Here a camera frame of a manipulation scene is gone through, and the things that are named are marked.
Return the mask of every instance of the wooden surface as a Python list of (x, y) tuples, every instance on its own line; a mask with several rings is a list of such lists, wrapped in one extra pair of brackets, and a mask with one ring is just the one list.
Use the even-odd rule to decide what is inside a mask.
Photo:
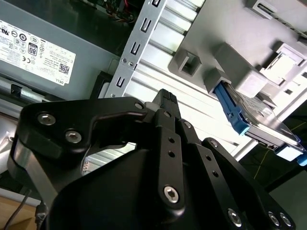
[[(0, 196), (0, 230), (19, 205), (19, 202)], [(24, 205), (12, 221), (10, 230), (35, 230), (34, 216), (35, 207)]]

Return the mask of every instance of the gray plastic bracket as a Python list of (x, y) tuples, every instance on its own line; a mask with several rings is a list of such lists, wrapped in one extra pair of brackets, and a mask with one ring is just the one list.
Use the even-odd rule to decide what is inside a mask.
[(185, 49), (177, 51), (172, 62), (177, 67), (179, 73), (184, 73), (190, 77), (193, 77), (195, 72), (201, 67), (200, 58)]
[(204, 85), (206, 86), (208, 93), (212, 94), (217, 85), (222, 81), (231, 84), (231, 80), (223, 71), (219, 69), (212, 69), (206, 75)]
[(298, 66), (303, 66), (306, 63), (306, 57), (289, 46), (288, 44), (279, 41), (273, 46), (273, 50), (276, 53), (283, 53), (293, 59)]
[(214, 57), (231, 80), (232, 87), (249, 98), (255, 97), (269, 81), (227, 43), (220, 46)]

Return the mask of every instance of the barcode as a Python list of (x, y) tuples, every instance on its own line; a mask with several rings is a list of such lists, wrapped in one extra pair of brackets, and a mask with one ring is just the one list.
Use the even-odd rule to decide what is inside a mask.
[(59, 72), (64, 73), (64, 74), (68, 74), (69, 72), (69, 67), (65, 66), (63, 64), (59, 65)]

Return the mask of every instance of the dell power supply label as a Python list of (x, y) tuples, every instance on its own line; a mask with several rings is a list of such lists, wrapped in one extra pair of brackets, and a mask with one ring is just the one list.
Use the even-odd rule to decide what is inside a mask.
[(76, 55), (0, 20), (0, 60), (48, 79), (68, 84)]

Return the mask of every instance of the white label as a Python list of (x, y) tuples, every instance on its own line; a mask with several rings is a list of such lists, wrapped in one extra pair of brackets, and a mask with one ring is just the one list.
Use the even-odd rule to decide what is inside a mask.
[(76, 55), (0, 20), (0, 60), (59, 85), (68, 84)]
[(267, 117), (268, 115), (271, 115), (273, 113), (273, 110), (270, 109), (265, 103), (263, 103), (257, 97), (248, 98), (244, 95), (241, 95), (241, 96), (249, 108), (253, 109), (256, 112), (260, 112), (263, 116)]

